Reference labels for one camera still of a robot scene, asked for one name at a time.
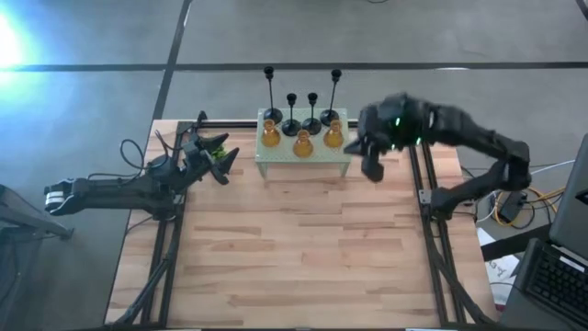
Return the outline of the black power adapter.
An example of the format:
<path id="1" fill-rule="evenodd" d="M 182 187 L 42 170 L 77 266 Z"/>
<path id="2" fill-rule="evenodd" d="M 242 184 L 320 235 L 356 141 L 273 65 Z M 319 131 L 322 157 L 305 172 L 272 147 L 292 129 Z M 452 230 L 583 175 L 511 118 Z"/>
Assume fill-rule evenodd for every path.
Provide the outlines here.
<path id="1" fill-rule="evenodd" d="M 527 195 L 525 192 L 516 191 L 506 195 L 504 200 L 499 202 L 499 208 L 496 219 L 505 224 L 515 221 L 516 217 L 526 202 Z"/>

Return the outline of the tall black candlestick holder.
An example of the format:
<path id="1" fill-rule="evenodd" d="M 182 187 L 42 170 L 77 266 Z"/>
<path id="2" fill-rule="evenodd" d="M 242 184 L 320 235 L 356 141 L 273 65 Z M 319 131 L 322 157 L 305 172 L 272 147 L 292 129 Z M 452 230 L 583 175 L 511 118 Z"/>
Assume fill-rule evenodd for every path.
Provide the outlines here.
<path id="1" fill-rule="evenodd" d="M 333 120 L 339 119 L 339 114 L 336 110 L 334 110 L 334 95 L 336 91 L 336 87 L 341 79 L 342 72 L 339 69 L 333 69 L 331 71 L 331 78 L 333 83 L 332 93 L 331 93 L 331 100 L 328 109 L 325 109 L 320 116 L 321 123 L 325 126 L 330 126 Z"/>
<path id="2" fill-rule="evenodd" d="M 273 86 L 272 81 L 274 79 L 275 69 L 272 66 L 266 66 L 264 68 L 264 75 L 268 82 L 268 93 L 269 93 L 269 107 L 264 112 L 265 120 L 272 120 L 275 124 L 279 124 L 283 119 L 283 114 L 279 108 L 274 106 L 273 98 Z"/>

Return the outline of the black aluminium table frame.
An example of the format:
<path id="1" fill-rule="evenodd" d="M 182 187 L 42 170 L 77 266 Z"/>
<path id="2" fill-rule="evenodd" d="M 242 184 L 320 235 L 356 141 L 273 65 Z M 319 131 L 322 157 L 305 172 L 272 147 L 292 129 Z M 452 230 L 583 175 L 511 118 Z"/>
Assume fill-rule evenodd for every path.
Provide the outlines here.
<path id="1" fill-rule="evenodd" d="M 221 329 L 437 327 L 440 324 L 413 173 L 421 151 L 384 156 L 374 184 L 354 159 L 336 165 L 255 163 L 251 121 L 214 120 L 238 148 L 226 186 L 192 186 L 172 282 L 138 325 Z"/>

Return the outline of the dark laptop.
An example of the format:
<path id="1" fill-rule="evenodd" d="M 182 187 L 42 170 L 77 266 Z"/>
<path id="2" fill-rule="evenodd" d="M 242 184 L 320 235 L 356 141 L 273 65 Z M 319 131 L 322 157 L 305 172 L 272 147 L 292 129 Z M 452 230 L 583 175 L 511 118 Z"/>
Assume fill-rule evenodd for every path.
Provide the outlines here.
<path id="1" fill-rule="evenodd" d="M 529 242 L 524 295 L 565 331 L 588 331 L 588 133 L 546 239 Z"/>

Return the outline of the amber glass candle holder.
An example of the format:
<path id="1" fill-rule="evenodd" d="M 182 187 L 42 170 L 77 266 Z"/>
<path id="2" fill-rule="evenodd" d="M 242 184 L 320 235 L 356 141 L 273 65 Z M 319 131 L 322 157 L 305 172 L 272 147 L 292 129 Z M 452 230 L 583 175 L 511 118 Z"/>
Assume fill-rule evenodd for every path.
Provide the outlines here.
<path id="1" fill-rule="evenodd" d="M 340 148 L 344 142 L 342 134 L 342 122 L 340 120 L 332 120 L 329 130 L 323 136 L 324 144 L 329 148 Z"/>
<path id="2" fill-rule="evenodd" d="M 265 147 L 276 147 L 280 144 L 280 133 L 273 120 L 264 120 L 261 143 Z"/>
<path id="3" fill-rule="evenodd" d="M 297 140 L 293 145 L 293 153 L 298 158 L 309 158 L 313 153 L 313 145 L 310 140 L 310 133 L 306 130 L 300 130 Z"/>

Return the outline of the green perforated metal shelf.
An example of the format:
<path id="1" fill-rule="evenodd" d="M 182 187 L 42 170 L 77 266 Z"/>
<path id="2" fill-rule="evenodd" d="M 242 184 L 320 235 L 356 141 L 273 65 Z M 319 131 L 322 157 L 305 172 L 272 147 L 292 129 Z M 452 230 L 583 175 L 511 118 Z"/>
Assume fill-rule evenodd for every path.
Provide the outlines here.
<path id="1" fill-rule="evenodd" d="M 298 140 L 296 136 L 288 137 L 282 130 L 282 124 L 276 125 L 276 131 L 280 136 L 277 146 L 267 147 L 262 143 L 264 133 L 264 112 L 260 108 L 257 112 L 255 162 L 263 179 L 267 178 L 267 169 L 270 164 L 327 164 L 338 165 L 341 177 L 345 177 L 351 163 L 351 156 L 343 152 L 343 145 L 331 148 L 324 143 L 323 137 L 330 130 L 323 126 L 317 135 L 310 137 L 313 151 L 309 157 L 300 158 L 294 154 L 294 144 Z"/>

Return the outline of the white paper sheets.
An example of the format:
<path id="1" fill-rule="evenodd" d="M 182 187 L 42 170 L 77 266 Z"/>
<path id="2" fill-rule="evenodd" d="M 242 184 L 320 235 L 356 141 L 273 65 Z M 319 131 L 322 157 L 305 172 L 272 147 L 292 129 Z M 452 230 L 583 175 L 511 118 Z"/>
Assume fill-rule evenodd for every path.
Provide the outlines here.
<path id="1" fill-rule="evenodd" d="M 515 282 L 520 259 L 514 255 L 500 257 L 485 263 L 492 296 L 496 306 L 504 307 Z"/>

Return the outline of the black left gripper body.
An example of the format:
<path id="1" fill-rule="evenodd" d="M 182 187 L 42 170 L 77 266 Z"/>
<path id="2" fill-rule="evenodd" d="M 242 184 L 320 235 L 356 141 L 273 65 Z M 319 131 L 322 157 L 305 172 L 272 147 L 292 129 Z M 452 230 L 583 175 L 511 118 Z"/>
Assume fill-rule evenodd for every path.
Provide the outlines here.
<path id="1" fill-rule="evenodd" d="M 194 183 L 201 181 L 207 173 L 210 173 L 219 184 L 227 185 L 229 183 L 229 179 L 226 177 L 228 172 L 222 172 L 219 160 L 214 160 L 211 155 L 216 149 L 205 149 L 201 144 L 201 138 L 197 136 L 182 146 L 185 155 L 183 179 Z"/>

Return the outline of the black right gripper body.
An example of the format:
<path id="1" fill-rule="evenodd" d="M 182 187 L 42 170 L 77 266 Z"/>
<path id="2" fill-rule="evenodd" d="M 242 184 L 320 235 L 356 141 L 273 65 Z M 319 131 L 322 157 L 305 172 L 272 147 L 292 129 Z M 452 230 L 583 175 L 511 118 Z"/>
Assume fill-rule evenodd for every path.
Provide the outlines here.
<path id="1" fill-rule="evenodd" d="M 361 171 L 372 182 L 380 182 L 384 166 L 379 157 L 397 149 L 401 143 L 400 125 L 409 96 L 399 93 L 385 97 L 361 109 L 357 123 L 357 138 L 367 138 L 367 155 L 361 156 Z"/>

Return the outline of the short black candlestick holder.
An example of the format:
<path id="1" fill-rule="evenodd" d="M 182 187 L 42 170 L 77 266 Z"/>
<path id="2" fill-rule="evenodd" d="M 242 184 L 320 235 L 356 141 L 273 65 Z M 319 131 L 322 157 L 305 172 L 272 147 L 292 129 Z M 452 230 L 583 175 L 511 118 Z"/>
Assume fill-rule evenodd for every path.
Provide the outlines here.
<path id="1" fill-rule="evenodd" d="M 287 102 L 289 106 L 289 118 L 284 121 L 282 125 L 282 132 L 288 136 L 293 137 L 298 134 L 301 130 L 301 124 L 298 120 L 294 118 L 294 111 L 293 108 L 297 101 L 297 95 L 295 93 L 287 94 Z"/>
<path id="2" fill-rule="evenodd" d="M 318 100 L 318 95 L 314 92 L 308 94 L 309 104 L 311 106 L 311 115 L 302 122 L 302 129 L 310 135 L 316 135 L 322 129 L 322 123 L 314 117 L 314 108 Z"/>

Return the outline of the grey side table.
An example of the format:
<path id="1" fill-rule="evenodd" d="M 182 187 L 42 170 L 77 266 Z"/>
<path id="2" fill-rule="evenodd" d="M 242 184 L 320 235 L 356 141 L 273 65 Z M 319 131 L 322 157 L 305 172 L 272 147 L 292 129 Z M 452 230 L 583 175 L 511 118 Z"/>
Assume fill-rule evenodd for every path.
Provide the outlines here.
<path id="1" fill-rule="evenodd" d="M 73 231 L 0 184 L 0 331 L 6 329 L 15 311 L 41 242 L 70 239 Z"/>

